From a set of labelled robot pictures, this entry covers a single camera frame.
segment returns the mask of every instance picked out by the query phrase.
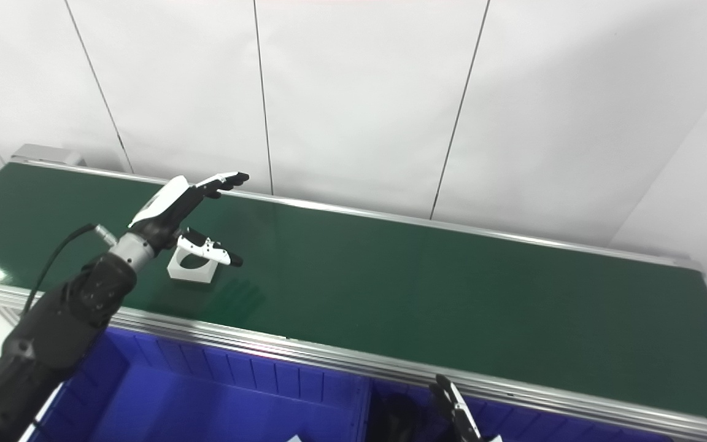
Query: green conveyor belt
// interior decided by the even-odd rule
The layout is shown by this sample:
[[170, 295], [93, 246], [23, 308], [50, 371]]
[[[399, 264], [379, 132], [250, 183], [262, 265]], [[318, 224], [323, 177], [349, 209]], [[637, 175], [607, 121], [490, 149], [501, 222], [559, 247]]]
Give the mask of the green conveyor belt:
[[[157, 188], [7, 165], [0, 283], [30, 288], [84, 223], [120, 235]], [[186, 225], [243, 268], [176, 282], [161, 254], [127, 307], [707, 417], [698, 271], [240, 196], [205, 201]], [[45, 286], [104, 249], [71, 244]]]

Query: black cable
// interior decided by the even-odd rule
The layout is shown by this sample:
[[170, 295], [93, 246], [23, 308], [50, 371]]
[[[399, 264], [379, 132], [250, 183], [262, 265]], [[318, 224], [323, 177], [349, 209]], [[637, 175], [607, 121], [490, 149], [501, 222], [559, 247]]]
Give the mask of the black cable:
[[85, 234], [86, 232], [91, 232], [94, 230], [96, 227], [96, 224], [86, 224], [86, 226], [81, 227], [81, 229], [76, 230], [75, 232], [72, 232], [70, 235], [67, 236], [67, 238], [64, 239], [64, 241], [59, 244], [58, 247], [56, 247], [56, 250], [53, 251], [53, 254], [51, 254], [51, 257], [48, 258], [48, 262], [45, 263], [45, 268], [42, 269], [42, 273], [40, 274], [40, 277], [37, 278], [37, 283], [34, 284], [34, 288], [31, 289], [29, 292], [29, 297], [26, 298], [26, 304], [23, 305], [23, 313], [21, 316], [23, 317], [25, 314], [28, 313], [29, 309], [31, 308], [31, 303], [34, 302], [34, 296], [36, 296], [37, 291], [40, 289], [40, 285], [42, 285], [42, 280], [45, 279], [45, 275], [48, 273], [48, 269], [51, 268], [51, 265], [53, 265], [53, 261], [56, 260], [56, 257], [59, 256], [59, 253], [61, 252], [64, 247], [70, 243], [70, 241], [74, 240], [75, 238], [78, 238], [79, 236]]

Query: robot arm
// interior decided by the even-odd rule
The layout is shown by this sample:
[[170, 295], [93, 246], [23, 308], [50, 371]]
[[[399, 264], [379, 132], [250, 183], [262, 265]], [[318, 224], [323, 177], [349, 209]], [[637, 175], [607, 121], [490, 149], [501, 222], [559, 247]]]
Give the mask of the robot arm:
[[171, 179], [106, 254], [42, 295], [2, 345], [0, 442], [20, 438], [51, 392], [72, 375], [106, 329], [134, 288], [137, 272], [162, 250], [189, 242], [197, 250], [194, 254], [241, 265], [241, 258], [204, 235], [194, 230], [180, 233], [179, 224], [207, 196], [219, 198], [219, 191], [231, 190], [247, 179], [244, 173], [216, 174], [196, 185], [189, 185], [183, 176]]

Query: white stand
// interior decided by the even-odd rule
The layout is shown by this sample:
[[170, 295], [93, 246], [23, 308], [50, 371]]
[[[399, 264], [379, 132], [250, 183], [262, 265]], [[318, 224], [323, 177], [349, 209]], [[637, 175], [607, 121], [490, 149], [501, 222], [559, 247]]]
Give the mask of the white stand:
[[183, 281], [193, 281], [193, 282], [203, 282], [208, 284], [214, 277], [214, 271], [217, 270], [218, 263], [213, 260], [209, 260], [199, 268], [183, 268], [182, 260], [191, 255], [191, 253], [185, 249], [177, 247], [174, 251], [171, 261], [168, 263], [168, 274], [171, 275], [171, 279], [181, 279]]

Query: blue crate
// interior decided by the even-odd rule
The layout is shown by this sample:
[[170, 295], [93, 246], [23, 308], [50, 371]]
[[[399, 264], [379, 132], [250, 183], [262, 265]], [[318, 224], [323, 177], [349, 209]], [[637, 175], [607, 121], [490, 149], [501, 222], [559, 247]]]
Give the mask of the blue crate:
[[[384, 413], [385, 399], [393, 394], [407, 395], [418, 406], [419, 423], [412, 442], [432, 442], [448, 430], [449, 423], [435, 411], [429, 389], [381, 380], [373, 381], [370, 422]], [[482, 436], [500, 434], [505, 442], [671, 442], [670, 437], [659, 434], [521, 406], [468, 397], [466, 403]]]
[[[214, 347], [109, 328], [65, 383], [31, 442], [365, 439], [384, 400], [419, 408], [412, 442], [448, 430], [430, 391]], [[507, 442], [668, 442], [668, 437], [575, 417], [466, 398], [483, 434]]]
[[109, 328], [32, 442], [359, 442], [369, 380]]

